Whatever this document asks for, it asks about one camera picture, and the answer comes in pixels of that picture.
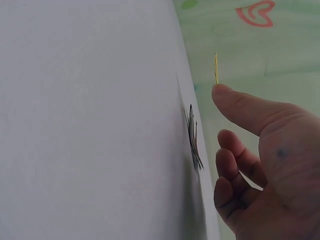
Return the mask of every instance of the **pink heart outline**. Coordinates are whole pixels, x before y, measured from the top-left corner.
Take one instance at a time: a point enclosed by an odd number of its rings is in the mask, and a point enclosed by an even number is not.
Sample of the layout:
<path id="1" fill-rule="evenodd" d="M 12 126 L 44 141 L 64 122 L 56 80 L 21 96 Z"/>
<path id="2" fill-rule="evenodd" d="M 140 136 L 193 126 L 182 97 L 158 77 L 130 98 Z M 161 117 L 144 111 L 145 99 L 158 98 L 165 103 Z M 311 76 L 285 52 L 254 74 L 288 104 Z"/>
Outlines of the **pink heart outline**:
<path id="1" fill-rule="evenodd" d="M 243 9 L 247 9 L 248 8 L 248 15 L 253 19 L 255 20 L 256 19 L 256 16 L 254 15 L 253 13 L 253 10 L 258 7 L 258 6 L 261 6 L 263 4 L 269 4 L 269 6 L 267 8 L 262 8 L 262 9 L 259 9 L 257 12 L 258 14 L 263 17 L 265 20 L 266 20 L 266 23 L 256 23 L 252 20 L 250 20 L 249 18 L 247 18 L 243 12 Z M 271 1 L 271 0 L 262 0 L 262 1 L 259 1 L 255 4 L 252 4 L 250 6 L 245 6 L 245 7 L 239 7 L 239 8 L 236 8 L 235 11 L 236 13 L 238 14 L 238 16 L 247 24 L 250 24 L 252 26 L 255 26 L 255 27 L 261 27 L 261 28 L 269 28 L 269 27 L 272 27 L 274 25 L 274 23 L 271 21 L 270 17 L 268 16 L 268 12 L 270 12 L 274 6 L 275 6 L 275 2 L 274 1 Z"/>

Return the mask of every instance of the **skin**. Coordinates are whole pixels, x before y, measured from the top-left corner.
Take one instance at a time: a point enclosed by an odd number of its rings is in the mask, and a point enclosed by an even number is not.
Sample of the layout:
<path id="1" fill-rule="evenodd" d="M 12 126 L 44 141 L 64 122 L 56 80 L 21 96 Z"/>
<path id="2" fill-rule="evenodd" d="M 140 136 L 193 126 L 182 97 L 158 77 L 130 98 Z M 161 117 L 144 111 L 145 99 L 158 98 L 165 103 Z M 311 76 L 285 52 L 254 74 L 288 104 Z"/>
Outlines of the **skin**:
<path id="1" fill-rule="evenodd" d="M 232 131 L 217 137 L 214 204 L 236 239 L 320 239 L 320 118 L 223 84 L 214 85 L 212 99 L 228 120 L 259 136 L 259 157 Z"/>

